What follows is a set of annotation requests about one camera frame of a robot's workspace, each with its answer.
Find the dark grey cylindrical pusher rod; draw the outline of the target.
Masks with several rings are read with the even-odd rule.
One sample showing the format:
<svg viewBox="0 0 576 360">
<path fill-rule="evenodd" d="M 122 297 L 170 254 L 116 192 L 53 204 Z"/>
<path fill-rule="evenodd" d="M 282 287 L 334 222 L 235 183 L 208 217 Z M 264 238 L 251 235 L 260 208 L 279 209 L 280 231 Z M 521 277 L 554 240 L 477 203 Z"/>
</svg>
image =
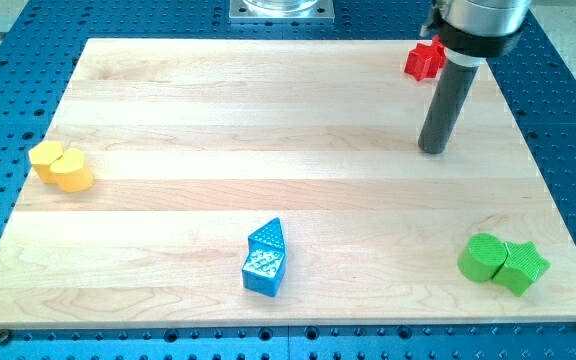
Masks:
<svg viewBox="0 0 576 360">
<path fill-rule="evenodd" d="M 445 150 L 477 71 L 477 66 L 446 62 L 418 138 L 425 153 Z"/>
</svg>

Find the red block behind arm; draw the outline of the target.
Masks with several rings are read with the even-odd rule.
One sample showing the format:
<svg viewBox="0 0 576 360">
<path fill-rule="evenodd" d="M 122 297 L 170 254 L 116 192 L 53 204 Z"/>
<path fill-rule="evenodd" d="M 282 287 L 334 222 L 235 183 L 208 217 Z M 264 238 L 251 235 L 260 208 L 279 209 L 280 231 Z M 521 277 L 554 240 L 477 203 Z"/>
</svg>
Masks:
<svg viewBox="0 0 576 360">
<path fill-rule="evenodd" d="M 436 67 L 438 69 L 442 69 L 445 66 L 447 57 L 445 54 L 445 46 L 441 42 L 440 37 L 438 35 L 434 35 L 432 37 L 431 46 L 435 52 L 435 54 L 433 55 L 433 60 L 436 63 Z"/>
</svg>

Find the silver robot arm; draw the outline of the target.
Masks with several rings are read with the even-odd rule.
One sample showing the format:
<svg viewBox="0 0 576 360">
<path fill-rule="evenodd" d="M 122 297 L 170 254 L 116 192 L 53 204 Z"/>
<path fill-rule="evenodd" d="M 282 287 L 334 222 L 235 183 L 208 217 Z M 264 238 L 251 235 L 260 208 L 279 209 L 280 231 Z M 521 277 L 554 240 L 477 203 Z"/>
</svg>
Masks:
<svg viewBox="0 0 576 360">
<path fill-rule="evenodd" d="M 530 5 L 531 0 L 432 0 L 420 34 L 436 31 L 447 61 L 418 138 L 421 150 L 445 150 L 480 65 L 516 47 Z"/>
</svg>

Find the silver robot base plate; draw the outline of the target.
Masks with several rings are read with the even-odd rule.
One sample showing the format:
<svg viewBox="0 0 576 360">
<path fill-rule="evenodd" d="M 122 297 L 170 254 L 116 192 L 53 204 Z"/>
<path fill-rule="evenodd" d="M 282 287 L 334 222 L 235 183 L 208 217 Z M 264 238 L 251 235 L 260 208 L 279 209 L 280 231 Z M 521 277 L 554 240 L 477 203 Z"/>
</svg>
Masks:
<svg viewBox="0 0 576 360">
<path fill-rule="evenodd" d="M 333 0 L 230 0 L 228 15 L 234 23 L 335 19 Z"/>
</svg>

